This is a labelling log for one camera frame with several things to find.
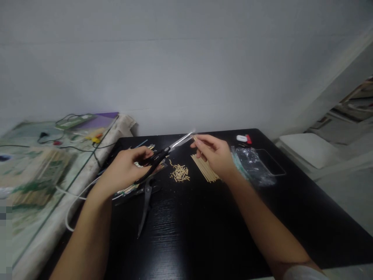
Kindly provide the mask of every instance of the black cable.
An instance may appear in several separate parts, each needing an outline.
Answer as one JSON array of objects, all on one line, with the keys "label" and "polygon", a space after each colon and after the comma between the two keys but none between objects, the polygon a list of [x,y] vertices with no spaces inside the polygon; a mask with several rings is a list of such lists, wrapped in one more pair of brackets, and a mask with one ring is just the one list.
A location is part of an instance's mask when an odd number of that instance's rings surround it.
[{"label": "black cable", "polygon": [[58,140],[62,139],[64,136],[65,136],[65,131],[63,130],[63,132],[62,132],[62,136],[61,136],[60,138],[53,139],[53,140],[47,140],[47,141],[44,141],[44,142],[39,142],[40,139],[41,139],[41,137],[39,137],[39,139],[37,140],[37,142],[38,142],[39,144],[45,144],[45,143],[48,143],[48,142],[58,141]]},{"label": "black cable", "polygon": [[[0,147],[24,147],[24,148],[31,148],[31,146],[23,146],[23,145],[0,145]],[[101,164],[100,164],[100,161],[98,160],[96,154],[94,151],[88,151],[88,150],[81,150],[81,149],[78,149],[76,147],[73,147],[73,146],[66,146],[66,147],[58,147],[59,149],[66,149],[66,148],[73,148],[75,150],[78,150],[78,151],[81,151],[81,152],[91,152],[95,158],[95,160],[97,161],[97,165],[98,167],[100,167],[101,169]]]},{"label": "black cable", "polygon": [[112,145],[115,145],[116,142],[115,142],[115,143],[112,143],[112,144],[110,144],[110,145],[104,146],[104,147],[97,147],[97,146],[95,146],[94,144],[95,144],[95,143],[92,142],[92,146],[93,146],[94,148],[96,148],[96,149],[103,149],[103,148],[106,148],[106,147],[110,147],[110,146],[112,146]]},{"label": "black cable", "polygon": [[101,169],[101,164],[100,164],[100,161],[98,160],[98,158],[97,158],[97,156],[96,156],[96,153],[95,153],[95,152],[92,152],[92,153],[93,153],[94,158],[95,158],[96,161],[97,161],[97,165],[98,165],[98,167]]},{"label": "black cable", "polygon": [[97,161],[97,165],[98,165],[98,167],[101,168],[101,164],[100,164],[100,162],[99,162],[99,160],[98,160],[98,158],[97,158],[97,156],[96,156],[96,154],[95,154],[94,151],[81,150],[81,149],[78,149],[78,148],[73,147],[73,146],[59,147],[59,149],[66,149],[66,148],[73,148],[73,149],[78,150],[78,151],[81,151],[81,152],[91,152],[91,153],[93,154],[95,160]]},{"label": "black cable", "polygon": [[71,117],[80,117],[80,116],[82,116],[82,115],[76,115],[76,114],[68,114],[68,115],[66,115],[66,116],[64,116],[62,119],[60,119],[60,120],[58,120],[58,121],[56,121],[56,124],[58,124],[60,121],[63,121],[65,118],[67,118],[67,117],[69,117],[68,118],[68,120],[71,118]]},{"label": "black cable", "polygon": [[0,145],[0,147],[25,147],[25,148],[30,148],[30,146],[23,146],[23,145]]}]

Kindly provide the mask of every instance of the left hand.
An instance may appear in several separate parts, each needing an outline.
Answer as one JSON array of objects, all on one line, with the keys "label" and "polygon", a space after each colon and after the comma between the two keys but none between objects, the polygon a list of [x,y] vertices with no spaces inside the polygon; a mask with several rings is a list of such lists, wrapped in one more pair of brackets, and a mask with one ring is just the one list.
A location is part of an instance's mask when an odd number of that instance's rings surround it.
[{"label": "left hand", "polygon": [[149,158],[153,154],[153,151],[146,146],[120,151],[108,169],[101,175],[94,189],[99,190],[101,195],[108,198],[129,187],[151,168],[151,166],[139,168],[134,162]]}]

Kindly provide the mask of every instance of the white cable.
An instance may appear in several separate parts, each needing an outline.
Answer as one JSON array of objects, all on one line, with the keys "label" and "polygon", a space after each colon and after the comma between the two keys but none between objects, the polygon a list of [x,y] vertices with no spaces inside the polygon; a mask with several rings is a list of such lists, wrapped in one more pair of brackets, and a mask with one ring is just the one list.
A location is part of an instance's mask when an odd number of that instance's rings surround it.
[{"label": "white cable", "polygon": [[[71,205],[70,205],[70,207],[69,207],[69,209],[67,210],[67,212],[66,212],[66,216],[65,216],[65,226],[66,226],[66,228],[69,230],[69,231],[71,231],[71,232],[74,232],[74,229],[73,228],[71,228],[70,226],[69,226],[69,221],[68,221],[68,216],[69,216],[69,213],[70,213],[70,209],[71,209],[71,207],[73,206],[73,204],[78,200],[78,199],[82,199],[82,200],[86,200],[86,198],[84,198],[84,197],[81,197],[81,195],[90,187],[90,186],[92,186],[93,184],[95,184],[96,182],[97,182],[97,180],[98,179],[100,179],[100,177],[101,176],[99,176],[98,178],[96,178],[93,182],[91,182],[78,196],[76,196],[76,195],[74,195],[74,194],[72,194],[72,193],[69,193],[69,192],[67,192],[67,191],[64,191],[64,190],[62,190],[62,189],[60,189],[60,188],[58,188],[58,187],[56,187],[56,189],[57,190],[59,190],[59,191],[61,191],[61,192],[63,192],[63,193],[65,193],[65,194],[69,194],[69,195],[71,195],[71,196],[74,196],[75,197],[75,199],[74,199],[74,201],[71,203]],[[123,196],[123,194],[120,194],[120,195],[118,195],[118,196],[116,196],[116,197],[114,197],[112,200],[115,200],[115,199],[117,199],[117,198],[119,198],[119,197],[121,197],[121,196]]]},{"label": "white cable", "polygon": [[120,195],[114,197],[112,200],[116,200],[117,198],[119,198],[119,197],[121,197],[121,196],[123,196],[123,194],[120,194]]},{"label": "white cable", "polygon": [[92,186],[94,183],[97,182],[97,180],[100,178],[100,177],[97,177],[94,181],[92,181],[84,190],[82,190],[82,192],[76,196],[76,198],[74,199],[74,201],[71,203],[69,209],[67,210],[66,212],[66,215],[65,215],[65,226],[66,228],[71,231],[71,232],[74,232],[74,229],[72,229],[70,226],[69,226],[69,221],[68,221],[68,216],[69,216],[69,213],[70,213],[70,209],[71,207],[74,205],[74,203],[80,198],[80,196],[90,187]]},{"label": "white cable", "polygon": [[62,192],[62,193],[64,193],[64,194],[68,194],[68,195],[74,196],[74,197],[76,197],[76,198],[80,198],[80,199],[82,199],[82,200],[86,200],[86,199],[87,199],[87,198],[84,198],[84,197],[76,196],[75,194],[72,194],[72,193],[70,193],[70,192],[68,192],[68,191],[65,191],[65,190],[61,189],[60,187],[58,187],[57,185],[56,185],[56,189],[57,189],[57,191],[59,191],[59,192]]}]

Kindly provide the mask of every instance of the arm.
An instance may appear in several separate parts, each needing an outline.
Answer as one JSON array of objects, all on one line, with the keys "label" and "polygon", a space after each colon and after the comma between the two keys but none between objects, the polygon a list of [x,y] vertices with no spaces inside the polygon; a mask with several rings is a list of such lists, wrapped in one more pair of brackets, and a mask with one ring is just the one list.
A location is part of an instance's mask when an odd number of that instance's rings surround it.
[{"label": "arm", "polygon": [[320,272],[298,240],[263,203],[250,183],[235,167],[228,144],[211,135],[197,135],[191,147],[197,157],[209,161],[212,170],[225,181],[240,209],[251,237],[266,259],[276,279],[295,265],[305,265]]},{"label": "arm", "polygon": [[103,279],[109,251],[112,195],[150,169],[133,163],[153,152],[140,147],[121,151],[89,193],[75,231],[50,279]]}]

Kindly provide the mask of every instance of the hand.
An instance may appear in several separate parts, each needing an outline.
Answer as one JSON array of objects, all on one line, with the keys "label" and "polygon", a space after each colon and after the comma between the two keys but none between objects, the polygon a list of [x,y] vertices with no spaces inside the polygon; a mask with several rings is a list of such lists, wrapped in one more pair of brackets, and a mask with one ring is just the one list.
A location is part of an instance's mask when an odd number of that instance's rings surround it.
[{"label": "hand", "polygon": [[197,158],[209,162],[211,169],[224,181],[238,174],[228,143],[211,135],[196,135],[197,141],[190,145],[197,148]]},{"label": "hand", "polygon": [[151,166],[139,168],[134,162],[149,158],[153,154],[153,151],[146,146],[120,151],[94,188],[99,189],[101,195],[108,198],[129,187],[151,168]]}]

